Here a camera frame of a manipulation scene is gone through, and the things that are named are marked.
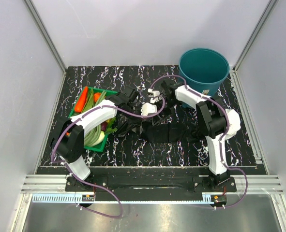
carrot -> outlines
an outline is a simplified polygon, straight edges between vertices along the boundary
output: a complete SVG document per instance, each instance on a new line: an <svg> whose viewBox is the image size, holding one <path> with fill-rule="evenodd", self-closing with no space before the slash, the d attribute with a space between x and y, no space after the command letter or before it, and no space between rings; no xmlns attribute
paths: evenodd
<svg viewBox="0 0 286 232"><path fill-rule="evenodd" d="M97 102L99 100L100 96L101 96L101 93L95 93L94 94L94 102Z"/></svg>
<svg viewBox="0 0 286 232"><path fill-rule="evenodd" d="M80 113L83 110L84 105L86 103L87 94L88 94L88 87L85 87L82 93L80 94L80 97L75 105L74 111L76 113Z"/></svg>

plastic bucket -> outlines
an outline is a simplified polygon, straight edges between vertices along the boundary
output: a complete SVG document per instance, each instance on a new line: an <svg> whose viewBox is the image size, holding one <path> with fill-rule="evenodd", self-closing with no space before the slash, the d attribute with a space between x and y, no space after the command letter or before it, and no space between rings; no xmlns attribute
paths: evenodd
<svg viewBox="0 0 286 232"><path fill-rule="evenodd" d="M220 53L196 48L182 55L179 75L194 90L213 96L229 74L230 66Z"/></svg>

metal floor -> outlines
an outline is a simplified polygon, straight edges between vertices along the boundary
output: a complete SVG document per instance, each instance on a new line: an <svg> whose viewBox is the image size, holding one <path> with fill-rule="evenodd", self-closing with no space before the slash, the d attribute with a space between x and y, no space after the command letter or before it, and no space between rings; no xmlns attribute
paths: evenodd
<svg viewBox="0 0 286 232"><path fill-rule="evenodd" d="M228 196L228 204L238 197ZM91 206L117 215L117 204ZM73 204L31 203L25 232L279 232L269 195L248 195L236 207L213 211L207 205L126 204L122 219L80 211Z"/></svg>

green tray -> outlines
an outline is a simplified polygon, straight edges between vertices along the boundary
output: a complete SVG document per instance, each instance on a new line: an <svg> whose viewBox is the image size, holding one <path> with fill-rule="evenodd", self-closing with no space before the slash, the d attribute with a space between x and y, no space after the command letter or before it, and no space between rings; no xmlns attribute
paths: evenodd
<svg viewBox="0 0 286 232"><path fill-rule="evenodd" d="M106 90L106 89L100 89L100 88L92 88L92 87L88 87L88 92L91 91L92 89L93 89L93 93L98 93L98 92L102 93L103 91L106 91L106 96L113 95L113 94L117 93L116 91L112 91L112 90ZM69 117L73 116L76 103L77 102L75 102L75 105L74 105L72 111L70 112ZM101 143L99 143L98 145L95 145L93 147L91 147L91 146L84 146L84 148L88 149L88 150L91 150L91 151L102 152L102 151L104 151L104 148L105 148L108 136L109 136L108 134L105 135L103 141Z"/></svg>

marble pattern surface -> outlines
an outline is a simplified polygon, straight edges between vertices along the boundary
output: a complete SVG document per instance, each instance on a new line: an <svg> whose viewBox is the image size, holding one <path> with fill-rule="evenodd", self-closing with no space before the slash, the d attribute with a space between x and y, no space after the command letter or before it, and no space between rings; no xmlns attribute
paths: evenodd
<svg viewBox="0 0 286 232"><path fill-rule="evenodd" d="M146 102L147 89L156 78L166 74L178 74L178 66L81 66L69 67L59 98L51 130L58 117L68 116L79 93L85 86L122 91L132 85L140 93L140 101ZM226 159L229 165L254 166L255 157L243 122L233 84L228 77L218 90L225 108L235 109L241 117L241 129L226 141ZM194 109L175 107L175 115L169 121L196 122ZM51 149L46 145L41 166L52 166ZM150 144L131 132L122 138L109 136L103 152L86 150L85 161L90 166L207 166L209 154L206 140L197 143L178 142Z"/></svg>

